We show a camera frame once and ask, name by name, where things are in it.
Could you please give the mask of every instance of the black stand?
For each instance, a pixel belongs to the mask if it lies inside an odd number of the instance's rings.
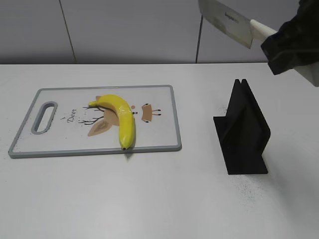
[[[228,174],[266,174],[270,129],[245,79],[235,80],[226,116],[214,117]]]

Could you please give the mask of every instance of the white knife handle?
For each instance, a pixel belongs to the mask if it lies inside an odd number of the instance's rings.
[[[264,42],[267,37],[277,33],[277,31],[256,20],[250,20],[250,27],[252,30],[253,38],[258,39],[261,42]]]

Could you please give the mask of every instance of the deer illustration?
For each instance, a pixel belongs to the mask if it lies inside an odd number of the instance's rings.
[[[93,125],[90,129],[88,136],[95,136],[101,133],[108,131],[113,125],[119,126],[119,119],[116,113],[113,110],[103,108],[103,107],[84,107],[85,109],[94,109],[94,111],[101,111],[103,116],[98,118],[92,118],[92,120],[83,120],[79,123],[83,123],[84,125]],[[153,112],[159,112],[161,110],[152,110],[152,105],[145,104],[142,106],[143,116],[142,120],[146,123],[152,121],[153,116],[160,116],[161,114],[153,114]]]
[[[146,123],[151,122],[153,116],[160,116],[161,114],[153,114],[153,112],[161,111],[161,110],[152,110],[152,105],[145,104],[142,106],[143,116],[142,120]]]

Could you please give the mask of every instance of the deer ear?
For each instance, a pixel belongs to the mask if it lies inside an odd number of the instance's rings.
[[[104,110],[104,120],[111,125],[120,125],[118,116],[113,110],[110,109]]]
[[[105,131],[108,131],[111,127],[112,125],[104,120],[98,121],[92,126],[90,132],[88,133],[88,136],[101,134]]]

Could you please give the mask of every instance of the banana tip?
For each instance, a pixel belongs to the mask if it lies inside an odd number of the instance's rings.
[[[95,106],[97,106],[97,102],[96,101],[92,101],[92,102],[89,103],[89,106],[90,107],[95,107]]]

